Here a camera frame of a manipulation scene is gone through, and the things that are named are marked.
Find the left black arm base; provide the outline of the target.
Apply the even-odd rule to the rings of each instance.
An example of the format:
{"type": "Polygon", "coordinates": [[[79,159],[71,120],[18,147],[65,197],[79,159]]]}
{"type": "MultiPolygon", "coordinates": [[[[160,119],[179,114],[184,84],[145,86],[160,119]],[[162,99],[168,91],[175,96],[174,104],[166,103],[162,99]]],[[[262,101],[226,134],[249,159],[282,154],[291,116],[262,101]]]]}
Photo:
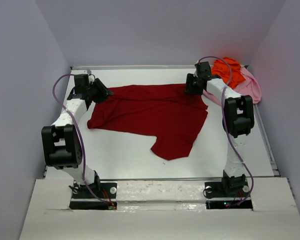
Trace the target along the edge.
{"type": "Polygon", "coordinates": [[[101,181],[100,190],[95,186],[90,189],[74,182],[68,186],[71,189],[69,208],[72,210],[116,210],[118,184],[113,181],[101,181]]]}

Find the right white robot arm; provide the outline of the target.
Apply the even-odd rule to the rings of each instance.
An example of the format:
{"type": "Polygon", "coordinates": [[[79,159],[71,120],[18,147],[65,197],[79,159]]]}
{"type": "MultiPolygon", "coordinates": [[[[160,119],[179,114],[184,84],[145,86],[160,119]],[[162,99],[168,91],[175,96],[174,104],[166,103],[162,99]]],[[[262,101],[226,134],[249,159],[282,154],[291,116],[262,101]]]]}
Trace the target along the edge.
{"type": "Polygon", "coordinates": [[[206,182],[203,194],[207,199],[230,198],[248,187],[243,155],[248,135],[255,125],[253,99],[234,91],[221,77],[213,75],[207,61],[194,66],[195,73],[187,74],[185,93],[201,95],[206,91],[220,101],[222,126],[228,140],[221,181],[206,182]]]}

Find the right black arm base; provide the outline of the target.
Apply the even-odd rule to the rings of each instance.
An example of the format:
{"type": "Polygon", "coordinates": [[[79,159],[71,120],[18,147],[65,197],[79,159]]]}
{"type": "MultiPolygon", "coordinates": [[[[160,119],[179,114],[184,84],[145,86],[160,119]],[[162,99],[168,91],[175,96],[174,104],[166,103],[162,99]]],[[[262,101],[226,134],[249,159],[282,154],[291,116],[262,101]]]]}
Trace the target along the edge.
{"type": "Polygon", "coordinates": [[[247,196],[250,190],[247,182],[243,187],[231,190],[230,192],[225,192],[220,187],[220,181],[204,183],[202,194],[206,198],[205,206],[207,210],[253,209],[250,197],[238,204],[247,196]]]}

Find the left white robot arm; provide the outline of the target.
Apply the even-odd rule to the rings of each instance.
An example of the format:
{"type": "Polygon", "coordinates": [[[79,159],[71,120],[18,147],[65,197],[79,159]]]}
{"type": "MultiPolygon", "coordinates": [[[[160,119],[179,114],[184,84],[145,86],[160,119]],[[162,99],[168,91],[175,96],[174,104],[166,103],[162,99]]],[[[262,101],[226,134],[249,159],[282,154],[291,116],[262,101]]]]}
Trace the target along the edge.
{"type": "Polygon", "coordinates": [[[87,165],[84,140],[79,122],[92,103],[101,104],[113,95],[92,73],[73,74],[74,86],[65,102],[58,99],[56,87],[52,96],[61,106],[57,120],[41,130],[45,164],[70,175],[81,189],[91,195],[101,190],[100,177],[87,165]]]}

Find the dark red t shirt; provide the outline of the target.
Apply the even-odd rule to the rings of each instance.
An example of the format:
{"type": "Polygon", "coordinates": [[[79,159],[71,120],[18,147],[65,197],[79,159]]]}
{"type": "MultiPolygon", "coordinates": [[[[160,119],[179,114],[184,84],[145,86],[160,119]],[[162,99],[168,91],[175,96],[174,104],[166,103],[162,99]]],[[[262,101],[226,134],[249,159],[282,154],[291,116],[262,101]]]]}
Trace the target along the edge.
{"type": "Polygon", "coordinates": [[[151,151],[167,161],[188,157],[208,116],[201,95],[185,93],[186,85],[112,87],[113,95],[96,104],[88,129],[154,136],[151,151]]]}

